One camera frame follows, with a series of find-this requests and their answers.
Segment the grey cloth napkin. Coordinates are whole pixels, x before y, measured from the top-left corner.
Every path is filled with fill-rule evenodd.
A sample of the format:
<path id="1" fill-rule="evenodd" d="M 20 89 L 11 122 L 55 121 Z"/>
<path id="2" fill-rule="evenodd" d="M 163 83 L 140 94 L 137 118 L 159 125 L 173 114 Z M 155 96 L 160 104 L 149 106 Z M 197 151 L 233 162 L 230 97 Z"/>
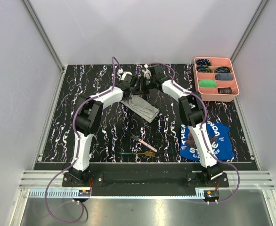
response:
<path id="1" fill-rule="evenodd" d="M 159 113 L 159 109 L 137 95 L 122 100 L 121 103 L 149 123 L 151 123 Z"/>

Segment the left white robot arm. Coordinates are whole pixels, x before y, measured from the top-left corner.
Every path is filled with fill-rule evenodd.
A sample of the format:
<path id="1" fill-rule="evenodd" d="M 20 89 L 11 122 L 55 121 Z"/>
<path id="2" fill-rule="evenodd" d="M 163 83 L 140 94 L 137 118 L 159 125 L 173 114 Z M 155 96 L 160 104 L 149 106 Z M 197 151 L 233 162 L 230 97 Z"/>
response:
<path id="1" fill-rule="evenodd" d="M 78 186 L 85 186 L 89 181 L 90 146 L 100 127 L 103 110 L 129 97 L 137 84 L 138 77 L 125 72 L 114 87 L 90 97 L 81 96 L 76 101 L 72 122 L 75 135 L 74 153 L 68 172 Z"/>

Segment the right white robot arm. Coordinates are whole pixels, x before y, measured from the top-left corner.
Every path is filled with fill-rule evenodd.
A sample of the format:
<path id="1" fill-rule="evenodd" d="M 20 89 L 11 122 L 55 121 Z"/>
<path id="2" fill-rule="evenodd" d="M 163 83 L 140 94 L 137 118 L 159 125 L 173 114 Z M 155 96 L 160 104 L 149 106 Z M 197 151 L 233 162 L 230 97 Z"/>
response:
<path id="1" fill-rule="evenodd" d="M 180 119 L 188 127 L 200 157 L 203 167 L 198 179 L 205 186 L 213 186 L 218 177 L 223 174 L 218 159 L 214 154 L 210 139 L 207 134 L 207 111 L 201 95 L 198 92 L 189 91 L 178 85 L 174 78 L 164 74 L 162 64 L 153 63 L 144 65 L 143 77 L 140 78 L 140 90 L 147 93 L 151 89 L 157 89 L 169 95 L 178 102 Z"/>

